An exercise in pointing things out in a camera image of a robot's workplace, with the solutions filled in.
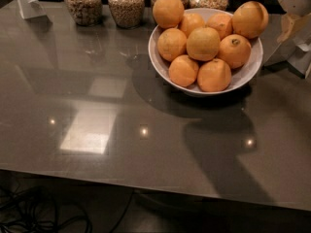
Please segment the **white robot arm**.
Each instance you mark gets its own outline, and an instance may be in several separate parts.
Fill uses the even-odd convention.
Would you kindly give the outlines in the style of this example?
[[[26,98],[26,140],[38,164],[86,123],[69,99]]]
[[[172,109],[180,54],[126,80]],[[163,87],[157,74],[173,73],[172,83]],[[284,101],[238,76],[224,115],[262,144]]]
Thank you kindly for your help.
[[[264,65],[287,61],[306,79],[311,72],[311,0],[277,0],[283,11],[277,47]]]

